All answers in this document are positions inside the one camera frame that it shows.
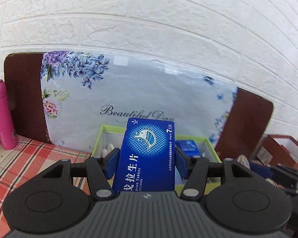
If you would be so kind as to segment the white pink sock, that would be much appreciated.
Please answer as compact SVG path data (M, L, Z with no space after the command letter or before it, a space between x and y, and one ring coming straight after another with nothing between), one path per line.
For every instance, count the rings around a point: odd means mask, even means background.
M114 145L112 143L108 143L105 148L102 149L101 156L105 158L109 155L109 153L114 149Z

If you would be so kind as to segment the tall blue medicine box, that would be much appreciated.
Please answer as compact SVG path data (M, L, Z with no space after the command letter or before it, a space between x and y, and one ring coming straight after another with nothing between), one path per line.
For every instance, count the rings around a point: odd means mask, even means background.
M112 189L120 192L173 191L174 123L129 118Z

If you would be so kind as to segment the brown cardboard shoebox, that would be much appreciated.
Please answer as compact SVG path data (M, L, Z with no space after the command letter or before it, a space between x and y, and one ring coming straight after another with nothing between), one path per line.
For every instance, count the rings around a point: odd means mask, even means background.
M289 135L265 135L249 159L262 165L281 164L298 170L298 141Z

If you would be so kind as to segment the light green open box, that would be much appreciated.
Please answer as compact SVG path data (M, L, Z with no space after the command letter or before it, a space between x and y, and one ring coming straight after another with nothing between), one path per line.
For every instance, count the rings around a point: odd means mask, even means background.
M92 156L101 157L102 150L107 149L108 144L112 144L114 147L120 148L123 141L123 136L125 132L125 127L111 126L111 125L101 125L94 149L92 151ZM175 135L176 140L193 140L195 141L200 154L205 158L208 158L210 162L221 163L220 158L217 156L212 144L206 137L202 136L190 136L190 135ZM220 185L220 178L212 177L213 181L208 183L205 189L205 194L212 191L212 189ZM175 191L180 195L185 180L181 180L178 170L175 170Z

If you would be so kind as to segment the pink thermos bottle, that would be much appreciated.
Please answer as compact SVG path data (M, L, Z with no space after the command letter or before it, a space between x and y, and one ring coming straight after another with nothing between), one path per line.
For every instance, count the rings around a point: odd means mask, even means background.
M3 80L0 80L0 143L6 150L13 149L18 144Z

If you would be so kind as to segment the brown wooden headboard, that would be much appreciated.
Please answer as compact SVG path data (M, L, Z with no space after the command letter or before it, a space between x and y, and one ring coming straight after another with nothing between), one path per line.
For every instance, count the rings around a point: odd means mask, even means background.
M47 143L49 135L41 101L42 53L14 53L4 60L4 78L17 134ZM215 147L220 158L252 156L273 112L273 103L238 89L221 137Z

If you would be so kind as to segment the blue plastic cube container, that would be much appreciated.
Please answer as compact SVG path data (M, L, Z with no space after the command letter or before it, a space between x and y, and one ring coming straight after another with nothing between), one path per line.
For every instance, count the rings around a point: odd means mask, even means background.
M189 157L201 155L194 140L175 140L175 145Z

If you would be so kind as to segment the plaid bed sheet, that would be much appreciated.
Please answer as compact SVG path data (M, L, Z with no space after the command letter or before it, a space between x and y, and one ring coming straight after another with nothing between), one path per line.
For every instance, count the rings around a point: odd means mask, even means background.
M91 155L23 136L18 139L19 144L14 149L5 150L0 145L0 237L10 231L2 213L6 195L59 160L82 163Z

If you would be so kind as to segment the floral Beautiful Day pillow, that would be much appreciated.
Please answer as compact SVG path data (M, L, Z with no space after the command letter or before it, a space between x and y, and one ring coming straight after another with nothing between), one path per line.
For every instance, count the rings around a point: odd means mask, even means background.
M50 141L92 152L102 125L129 118L168 120L179 135L216 144L237 97L236 86L158 60L52 51L40 70Z

